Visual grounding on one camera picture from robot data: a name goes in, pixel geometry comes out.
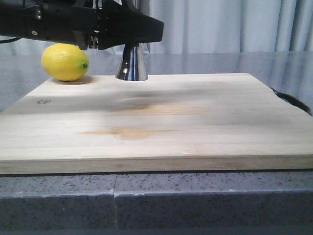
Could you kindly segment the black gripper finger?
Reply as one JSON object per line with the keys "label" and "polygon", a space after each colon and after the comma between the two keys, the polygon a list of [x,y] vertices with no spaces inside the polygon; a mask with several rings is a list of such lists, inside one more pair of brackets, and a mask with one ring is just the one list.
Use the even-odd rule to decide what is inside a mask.
{"label": "black gripper finger", "polygon": [[102,1],[99,26],[98,49],[160,42],[164,30],[164,22],[144,15],[132,0],[123,0],[121,4],[114,0]]}

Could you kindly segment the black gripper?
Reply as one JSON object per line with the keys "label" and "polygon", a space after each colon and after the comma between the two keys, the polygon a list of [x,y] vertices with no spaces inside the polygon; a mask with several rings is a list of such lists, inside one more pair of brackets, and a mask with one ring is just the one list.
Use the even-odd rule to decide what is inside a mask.
{"label": "black gripper", "polygon": [[57,42],[86,50],[97,26],[92,0],[2,0],[2,36]]}

